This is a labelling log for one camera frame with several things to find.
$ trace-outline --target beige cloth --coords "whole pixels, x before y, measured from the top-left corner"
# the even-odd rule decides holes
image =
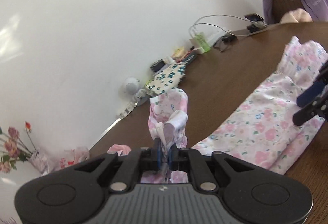
[[[280,23],[298,23],[298,22],[312,22],[312,18],[309,13],[304,9],[296,9],[283,15]]]

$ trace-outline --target green leaf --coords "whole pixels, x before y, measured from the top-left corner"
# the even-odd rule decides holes
[[[13,170],[17,170],[15,164],[16,164],[16,160],[12,160],[12,161],[10,161],[10,165],[11,165],[11,167],[13,168]]]
[[[4,155],[3,156],[3,162],[9,161],[10,160],[10,156],[9,155]]]
[[[19,160],[24,162],[26,161],[26,155],[23,152],[20,152],[19,156],[18,156]]]

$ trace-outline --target wood grain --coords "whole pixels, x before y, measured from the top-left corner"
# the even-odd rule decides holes
[[[209,136],[277,67],[293,35],[304,43],[319,42],[328,51],[328,23],[284,24],[252,37],[238,39],[221,53],[198,56],[186,69],[179,87],[188,95],[186,135],[192,147]],[[147,120],[149,103],[136,108],[114,126],[92,149],[105,153],[113,144],[131,148],[152,146]],[[328,224],[328,124],[286,173],[312,192],[314,206],[307,224]]]

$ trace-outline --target metal bolt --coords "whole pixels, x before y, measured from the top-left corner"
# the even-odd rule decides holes
[[[216,189],[216,184],[212,182],[203,182],[200,188],[204,191],[213,191]]]
[[[110,185],[110,188],[114,191],[124,191],[127,185],[124,182],[114,182]]]

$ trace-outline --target gray ribbed panel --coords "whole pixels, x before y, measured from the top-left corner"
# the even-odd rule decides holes
[[[242,224],[213,195],[190,184],[137,184],[127,194],[113,195],[85,224]]]

